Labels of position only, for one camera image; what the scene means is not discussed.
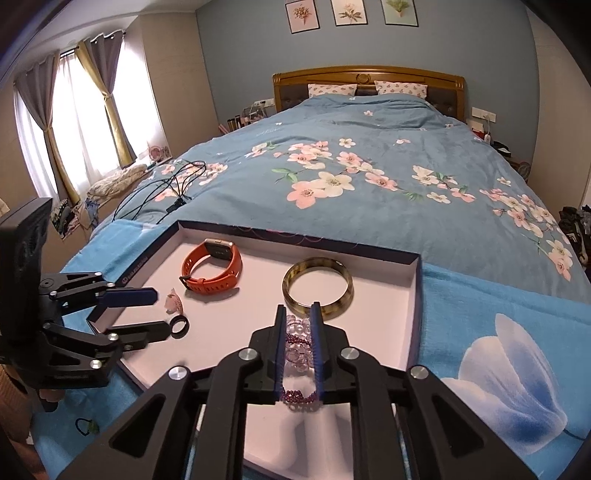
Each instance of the orange watch strap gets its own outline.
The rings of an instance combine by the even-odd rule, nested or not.
[[[185,287],[201,295],[213,295],[234,288],[238,283],[238,274],[242,270],[242,257],[240,256],[240,252],[236,245],[232,244],[232,246],[228,248],[232,253],[232,259],[230,260],[227,269],[217,277],[208,279],[193,278],[191,276],[191,271],[197,262],[203,257],[211,254],[207,250],[206,242],[203,242],[189,253],[183,262],[181,276],[179,277]]]

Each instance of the large white and blue flower print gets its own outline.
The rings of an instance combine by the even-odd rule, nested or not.
[[[496,336],[476,339],[457,378],[443,378],[511,449],[537,452],[564,430],[557,382],[542,350],[525,329],[498,313]]]

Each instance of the wooden headboard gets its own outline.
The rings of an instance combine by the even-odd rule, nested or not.
[[[309,83],[357,84],[355,95],[376,95],[374,80],[427,85],[427,102],[447,116],[465,120],[464,77],[405,67],[353,66],[296,70],[273,75],[277,111],[287,110],[308,98]]]

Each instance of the picture frame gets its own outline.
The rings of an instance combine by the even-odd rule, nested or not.
[[[287,12],[287,20],[292,34],[320,28],[314,0],[290,2],[285,4],[285,11]]]
[[[418,27],[417,8],[414,0],[381,0],[386,25]]]
[[[337,27],[346,25],[367,25],[363,0],[330,0]]]

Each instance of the blue wall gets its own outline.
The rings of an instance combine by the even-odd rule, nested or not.
[[[273,97],[274,73],[347,64],[414,67],[465,77],[468,107],[496,113],[493,137],[531,161],[539,84],[521,1],[415,5],[418,28],[385,25],[380,0],[365,0],[368,25],[336,27],[330,0],[316,0],[320,29],[292,35],[285,0],[212,0],[197,10],[197,22],[220,123]]]

